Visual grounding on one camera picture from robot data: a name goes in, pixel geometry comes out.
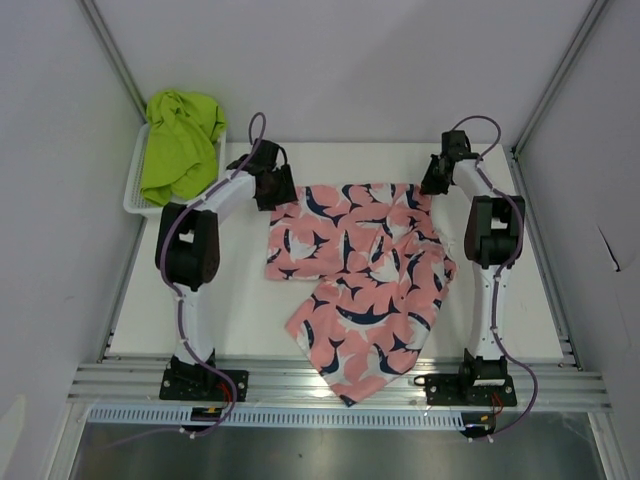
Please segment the pink shark print shorts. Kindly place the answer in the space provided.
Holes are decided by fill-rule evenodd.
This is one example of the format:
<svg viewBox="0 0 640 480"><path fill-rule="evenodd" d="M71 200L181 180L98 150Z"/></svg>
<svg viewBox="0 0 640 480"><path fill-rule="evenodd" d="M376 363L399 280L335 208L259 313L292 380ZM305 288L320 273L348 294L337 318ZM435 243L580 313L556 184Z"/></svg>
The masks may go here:
<svg viewBox="0 0 640 480"><path fill-rule="evenodd" d="M415 184L313 185L271 215L266 278L316 284L285 330L348 407L415 366L448 295L431 206Z"/></svg>

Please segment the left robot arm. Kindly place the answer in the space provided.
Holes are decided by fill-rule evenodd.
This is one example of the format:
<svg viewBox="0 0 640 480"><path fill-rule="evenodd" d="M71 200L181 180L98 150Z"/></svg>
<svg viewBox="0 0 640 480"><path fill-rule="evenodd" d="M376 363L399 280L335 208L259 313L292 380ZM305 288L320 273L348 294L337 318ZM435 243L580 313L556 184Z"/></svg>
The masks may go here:
<svg viewBox="0 0 640 480"><path fill-rule="evenodd" d="M297 200L286 151L275 142L257 142L192 203L170 202L162 209L155 265L172 290L178 334L169 372L182 375L182 388L197 400L209 398L220 377L201 290L220 266L222 223L250 200L260 211Z"/></svg>

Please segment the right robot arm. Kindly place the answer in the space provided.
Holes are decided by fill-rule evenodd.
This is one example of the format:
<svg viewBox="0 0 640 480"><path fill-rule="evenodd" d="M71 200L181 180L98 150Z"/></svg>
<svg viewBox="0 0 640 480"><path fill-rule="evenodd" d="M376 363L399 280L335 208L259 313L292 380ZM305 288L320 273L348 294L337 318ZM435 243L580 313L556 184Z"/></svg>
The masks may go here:
<svg viewBox="0 0 640 480"><path fill-rule="evenodd" d="M475 285L472 331L456 389L464 401L475 404L508 381L501 323L511 269L523 249L526 204L522 197L494 185L482 156L472 150L466 133L457 129L442 134L441 152L431 157L420 191L445 195L452 186L470 204L464 254L472 265Z"/></svg>

